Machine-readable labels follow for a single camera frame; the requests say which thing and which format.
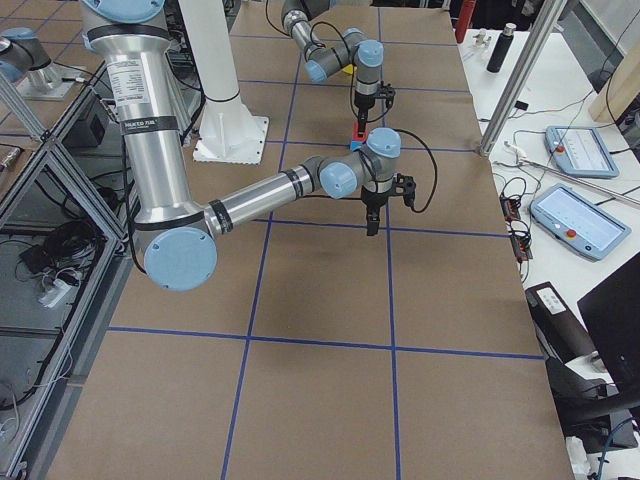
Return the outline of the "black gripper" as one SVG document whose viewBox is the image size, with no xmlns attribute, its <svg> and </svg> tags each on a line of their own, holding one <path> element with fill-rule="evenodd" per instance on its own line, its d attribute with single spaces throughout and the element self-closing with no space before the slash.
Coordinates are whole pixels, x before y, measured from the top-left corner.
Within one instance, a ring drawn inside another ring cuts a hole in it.
<svg viewBox="0 0 640 480">
<path fill-rule="evenodd" d="M 356 91 L 353 103 L 358 109 L 356 135 L 365 135 L 368 122 L 368 112 L 369 109 L 375 106 L 376 94 L 362 94 Z"/>
<path fill-rule="evenodd" d="M 388 199 L 396 195 L 393 188 L 384 192 L 370 191 L 365 187 L 360 190 L 360 200 L 366 207 L 366 235 L 374 236 L 378 234 L 380 223 L 380 210 L 387 204 Z"/>
</svg>

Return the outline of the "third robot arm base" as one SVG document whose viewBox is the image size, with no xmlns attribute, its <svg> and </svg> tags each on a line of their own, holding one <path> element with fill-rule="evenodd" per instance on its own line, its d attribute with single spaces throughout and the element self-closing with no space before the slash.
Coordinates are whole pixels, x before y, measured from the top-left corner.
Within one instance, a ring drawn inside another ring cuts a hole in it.
<svg viewBox="0 0 640 480">
<path fill-rule="evenodd" d="M 27 27 L 1 32 L 1 73 L 30 100 L 61 101 L 76 80 L 73 70 L 52 61 Z"/>
</svg>

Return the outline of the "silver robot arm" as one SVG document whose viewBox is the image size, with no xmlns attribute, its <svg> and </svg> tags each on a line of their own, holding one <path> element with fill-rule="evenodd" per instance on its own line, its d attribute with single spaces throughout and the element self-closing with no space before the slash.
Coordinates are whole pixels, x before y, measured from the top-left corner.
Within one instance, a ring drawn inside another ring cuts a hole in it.
<svg viewBox="0 0 640 480">
<path fill-rule="evenodd" d="M 357 29 L 341 33 L 334 47 L 314 35 L 327 1 L 288 1 L 281 23 L 298 46 L 305 68 L 319 83 L 346 66 L 355 69 L 355 142 L 338 158 L 316 156 L 301 165 L 205 205 L 189 190 L 176 93 L 166 54 L 170 35 L 160 1 L 85 1 L 81 5 L 89 47 L 106 63 L 114 94 L 123 149 L 128 155 L 140 201 L 134 225 L 138 254 L 147 276 L 162 288 L 187 291 L 214 272 L 216 239 L 235 227 L 301 199 L 316 190 L 334 199 L 358 193 L 366 207 L 369 235 L 400 183 L 396 162 L 399 134 L 367 126 L 379 100 L 393 89 L 382 81 L 383 45 Z"/>
<path fill-rule="evenodd" d="M 354 68 L 355 130 L 353 138 L 363 141 L 367 136 L 369 112 L 378 100 L 392 102 L 392 89 L 382 81 L 384 47 L 369 39 L 357 28 L 338 35 L 337 44 L 328 46 L 314 33 L 311 21 L 329 11 L 333 1 L 286 1 L 281 10 L 285 34 L 302 51 L 310 80 L 321 83 L 347 66 Z"/>
</svg>

